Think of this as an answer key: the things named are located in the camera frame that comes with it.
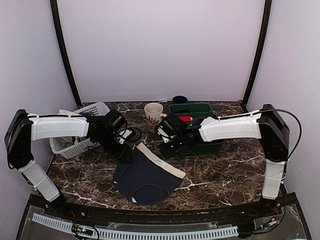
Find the navy underwear white waistband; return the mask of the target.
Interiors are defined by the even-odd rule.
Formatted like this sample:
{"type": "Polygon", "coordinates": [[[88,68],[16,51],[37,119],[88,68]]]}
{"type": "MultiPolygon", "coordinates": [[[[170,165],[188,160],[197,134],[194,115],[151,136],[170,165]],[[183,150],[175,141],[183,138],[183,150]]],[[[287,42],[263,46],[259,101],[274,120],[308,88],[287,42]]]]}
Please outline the navy underwear white waistband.
{"type": "Polygon", "coordinates": [[[141,206],[164,201],[183,182],[186,173],[156,156],[143,143],[130,153],[130,162],[118,162],[113,174],[116,189],[141,206]]]}

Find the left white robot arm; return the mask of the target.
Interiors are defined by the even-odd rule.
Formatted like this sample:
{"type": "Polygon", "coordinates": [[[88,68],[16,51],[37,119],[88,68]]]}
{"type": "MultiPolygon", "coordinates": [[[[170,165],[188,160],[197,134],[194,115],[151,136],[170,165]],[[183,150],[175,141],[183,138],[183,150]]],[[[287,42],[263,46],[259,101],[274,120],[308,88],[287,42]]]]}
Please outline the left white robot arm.
{"type": "Polygon", "coordinates": [[[11,170],[18,170],[36,191],[51,203],[50,208],[58,217],[67,218],[71,208],[64,202],[62,192],[35,162],[31,143],[61,137],[88,138],[99,143],[113,158],[126,162],[131,153],[128,144],[131,140],[125,137],[125,132],[119,131],[121,128],[129,130],[126,119],[115,109],[100,116],[36,115],[20,109],[4,137],[7,164],[11,170]]]}

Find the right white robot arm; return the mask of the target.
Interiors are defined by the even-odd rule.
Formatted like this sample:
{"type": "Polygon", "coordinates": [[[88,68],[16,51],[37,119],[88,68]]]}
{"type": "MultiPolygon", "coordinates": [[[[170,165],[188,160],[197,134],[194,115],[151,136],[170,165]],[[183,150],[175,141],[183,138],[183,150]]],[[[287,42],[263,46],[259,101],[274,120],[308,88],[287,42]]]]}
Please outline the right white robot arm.
{"type": "Polygon", "coordinates": [[[293,154],[289,149],[290,129],[281,113],[290,112],[264,104],[261,109],[229,116],[196,117],[182,121],[170,113],[154,128],[162,137],[160,149],[166,158],[200,143],[220,142],[227,139],[258,139],[261,142],[266,167],[262,201],[255,205],[255,213],[266,217],[275,208],[281,184],[286,177],[287,163],[293,154]]]}

